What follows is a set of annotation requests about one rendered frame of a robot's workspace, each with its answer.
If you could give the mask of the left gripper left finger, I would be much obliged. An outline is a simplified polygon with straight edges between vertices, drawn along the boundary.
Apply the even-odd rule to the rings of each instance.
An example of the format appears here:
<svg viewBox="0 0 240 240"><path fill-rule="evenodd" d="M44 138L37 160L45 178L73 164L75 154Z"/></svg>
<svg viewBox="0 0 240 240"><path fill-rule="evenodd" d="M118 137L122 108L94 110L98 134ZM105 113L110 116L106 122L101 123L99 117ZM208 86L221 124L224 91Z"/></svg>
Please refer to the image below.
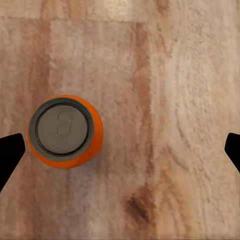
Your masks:
<svg viewBox="0 0 240 240"><path fill-rule="evenodd" d="M25 152L25 142L21 133L0 138L0 192Z"/></svg>

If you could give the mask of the can of soda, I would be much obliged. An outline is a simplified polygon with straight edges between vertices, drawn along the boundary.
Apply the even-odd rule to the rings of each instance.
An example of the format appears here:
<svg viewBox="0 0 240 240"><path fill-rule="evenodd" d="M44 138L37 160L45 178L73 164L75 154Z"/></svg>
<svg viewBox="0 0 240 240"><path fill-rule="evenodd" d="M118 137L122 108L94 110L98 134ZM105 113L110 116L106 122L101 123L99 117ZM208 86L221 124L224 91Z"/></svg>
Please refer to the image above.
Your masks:
<svg viewBox="0 0 240 240"><path fill-rule="evenodd" d="M54 96L32 114L27 139L33 153L46 165L71 169L94 159L104 143L99 112L76 95Z"/></svg>

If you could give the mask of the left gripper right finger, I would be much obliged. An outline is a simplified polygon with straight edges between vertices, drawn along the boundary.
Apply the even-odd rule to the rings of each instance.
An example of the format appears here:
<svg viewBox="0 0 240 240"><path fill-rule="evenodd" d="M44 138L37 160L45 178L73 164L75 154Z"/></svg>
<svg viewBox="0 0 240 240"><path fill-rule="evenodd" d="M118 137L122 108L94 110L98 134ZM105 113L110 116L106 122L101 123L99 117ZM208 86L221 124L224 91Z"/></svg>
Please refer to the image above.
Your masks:
<svg viewBox="0 0 240 240"><path fill-rule="evenodd" d="M240 135L229 133L226 139L225 152L240 172Z"/></svg>

